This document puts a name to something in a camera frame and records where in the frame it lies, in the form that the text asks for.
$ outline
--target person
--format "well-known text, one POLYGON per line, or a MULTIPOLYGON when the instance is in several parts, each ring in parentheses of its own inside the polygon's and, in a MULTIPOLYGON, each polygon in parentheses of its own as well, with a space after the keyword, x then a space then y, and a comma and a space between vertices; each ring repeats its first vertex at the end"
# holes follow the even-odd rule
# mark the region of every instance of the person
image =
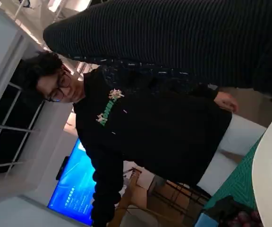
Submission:
POLYGON ((110 0, 48 26, 65 57, 272 94, 272 0, 110 0))
POLYGON ((95 168, 94 227, 114 216, 124 160, 214 194, 236 167, 220 151, 245 155, 265 130, 232 115, 238 104, 227 93, 201 85, 185 94, 179 83, 127 73, 100 66, 79 81, 49 52, 21 62, 16 73, 32 97, 74 103, 77 133, 95 168))

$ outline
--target bag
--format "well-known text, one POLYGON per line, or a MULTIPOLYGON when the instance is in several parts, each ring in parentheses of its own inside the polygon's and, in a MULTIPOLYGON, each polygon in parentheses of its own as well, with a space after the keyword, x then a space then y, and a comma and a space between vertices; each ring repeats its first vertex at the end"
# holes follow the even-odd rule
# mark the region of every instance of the bag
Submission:
POLYGON ((217 221, 218 227, 263 227, 258 211, 234 201, 232 196, 217 201, 204 214, 217 221))

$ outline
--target window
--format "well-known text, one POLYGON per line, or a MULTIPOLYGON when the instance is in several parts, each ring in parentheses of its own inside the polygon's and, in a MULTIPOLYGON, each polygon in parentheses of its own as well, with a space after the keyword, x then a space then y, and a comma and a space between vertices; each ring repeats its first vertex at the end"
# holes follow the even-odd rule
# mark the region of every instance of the window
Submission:
POLYGON ((5 177, 19 160, 23 147, 33 133, 34 123, 43 107, 41 100, 24 100, 21 89, 9 83, 0 99, 0 174, 5 177))

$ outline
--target monitor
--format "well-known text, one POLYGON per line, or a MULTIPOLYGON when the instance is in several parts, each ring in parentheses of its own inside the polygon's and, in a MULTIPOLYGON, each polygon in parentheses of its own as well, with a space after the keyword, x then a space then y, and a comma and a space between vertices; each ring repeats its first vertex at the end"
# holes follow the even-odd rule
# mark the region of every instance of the monitor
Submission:
POLYGON ((86 225, 91 225, 94 168, 78 139, 48 204, 52 209, 86 225))

